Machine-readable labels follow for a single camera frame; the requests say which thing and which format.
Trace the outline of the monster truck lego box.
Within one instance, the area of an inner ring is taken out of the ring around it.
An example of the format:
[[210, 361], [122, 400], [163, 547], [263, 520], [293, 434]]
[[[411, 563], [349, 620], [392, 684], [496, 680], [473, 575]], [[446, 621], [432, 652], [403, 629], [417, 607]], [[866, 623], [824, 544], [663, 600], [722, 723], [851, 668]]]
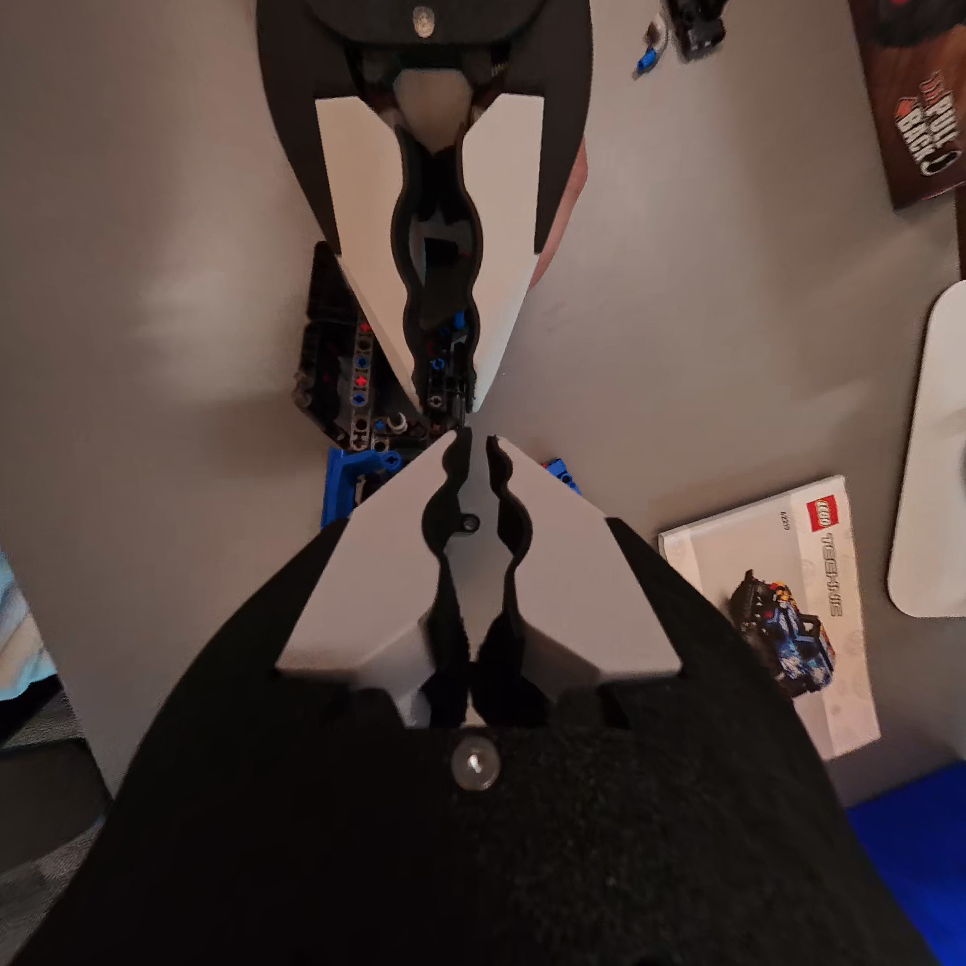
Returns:
[[965, 3], [850, 1], [892, 207], [965, 181]]

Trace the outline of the small dark lego assembly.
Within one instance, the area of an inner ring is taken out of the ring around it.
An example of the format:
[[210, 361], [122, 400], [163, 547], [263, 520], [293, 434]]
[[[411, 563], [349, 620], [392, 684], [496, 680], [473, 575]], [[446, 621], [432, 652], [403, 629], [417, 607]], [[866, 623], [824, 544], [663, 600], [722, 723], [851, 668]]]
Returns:
[[666, 1], [673, 34], [686, 63], [715, 51], [727, 35], [723, 12], [728, 1]]

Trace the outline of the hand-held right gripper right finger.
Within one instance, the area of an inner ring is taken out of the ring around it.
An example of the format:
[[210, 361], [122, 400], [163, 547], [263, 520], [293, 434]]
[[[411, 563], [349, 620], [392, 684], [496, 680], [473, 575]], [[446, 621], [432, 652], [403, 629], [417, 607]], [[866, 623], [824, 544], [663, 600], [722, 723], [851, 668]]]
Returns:
[[613, 521], [514, 443], [490, 436], [486, 455], [510, 562], [483, 643], [483, 716], [547, 718], [568, 694], [678, 677]]

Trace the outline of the instruction sheet on stand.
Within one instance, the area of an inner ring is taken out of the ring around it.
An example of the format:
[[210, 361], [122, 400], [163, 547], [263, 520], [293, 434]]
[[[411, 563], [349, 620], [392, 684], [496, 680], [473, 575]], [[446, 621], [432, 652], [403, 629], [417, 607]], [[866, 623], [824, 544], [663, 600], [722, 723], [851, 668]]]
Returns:
[[965, 282], [924, 333], [887, 589], [915, 618], [965, 615]]

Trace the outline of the lego instruction booklet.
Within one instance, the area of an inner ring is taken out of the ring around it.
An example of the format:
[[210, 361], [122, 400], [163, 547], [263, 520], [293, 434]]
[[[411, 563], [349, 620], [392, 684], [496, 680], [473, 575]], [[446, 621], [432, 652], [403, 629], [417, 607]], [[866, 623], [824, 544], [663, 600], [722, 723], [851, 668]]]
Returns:
[[755, 651], [823, 760], [880, 740], [844, 476], [679, 525], [658, 547]]

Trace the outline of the black lego truck chassis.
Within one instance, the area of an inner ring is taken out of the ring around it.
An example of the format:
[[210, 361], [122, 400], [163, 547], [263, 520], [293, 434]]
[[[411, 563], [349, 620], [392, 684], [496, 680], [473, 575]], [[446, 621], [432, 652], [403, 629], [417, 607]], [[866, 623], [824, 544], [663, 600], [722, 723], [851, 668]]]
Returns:
[[435, 310], [417, 337], [417, 403], [405, 393], [359, 308], [332, 248], [317, 243], [293, 398], [346, 452], [398, 450], [405, 458], [465, 424], [475, 336], [465, 309]]

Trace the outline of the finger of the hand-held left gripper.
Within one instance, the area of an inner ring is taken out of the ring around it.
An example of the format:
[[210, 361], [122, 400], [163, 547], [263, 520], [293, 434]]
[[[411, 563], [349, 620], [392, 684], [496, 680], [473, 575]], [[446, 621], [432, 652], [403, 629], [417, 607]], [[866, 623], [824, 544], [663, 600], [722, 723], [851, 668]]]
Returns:
[[479, 412], [501, 367], [539, 255], [535, 251], [544, 99], [501, 94], [458, 143], [478, 262], [470, 289], [477, 320], [470, 411]]
[[399, 112], [382, 117], [358, 97], [318, 99], [316, 116], [340, 269], [402, 390], [424, 413], [424, 285], [412, 248], [423, 147]]

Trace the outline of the blue storage bin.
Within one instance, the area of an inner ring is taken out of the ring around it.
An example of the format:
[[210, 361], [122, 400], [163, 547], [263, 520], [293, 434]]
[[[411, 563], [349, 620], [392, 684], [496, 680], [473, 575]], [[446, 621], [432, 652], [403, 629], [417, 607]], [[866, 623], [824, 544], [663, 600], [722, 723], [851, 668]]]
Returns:
[[965, 963], [965, 762], [847, 809], [850, 825], [944, 965]]

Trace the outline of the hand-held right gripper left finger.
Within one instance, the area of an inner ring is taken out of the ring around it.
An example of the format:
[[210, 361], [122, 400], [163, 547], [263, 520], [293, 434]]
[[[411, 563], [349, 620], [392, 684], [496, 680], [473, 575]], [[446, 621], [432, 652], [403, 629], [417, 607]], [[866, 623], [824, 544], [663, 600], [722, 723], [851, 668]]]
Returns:
[[462, 532], [469, 428], [446, 432], [345, 520], [276, 670], [379, 690], [411, 727], [465, 723], [469, 649], [450, 540]]

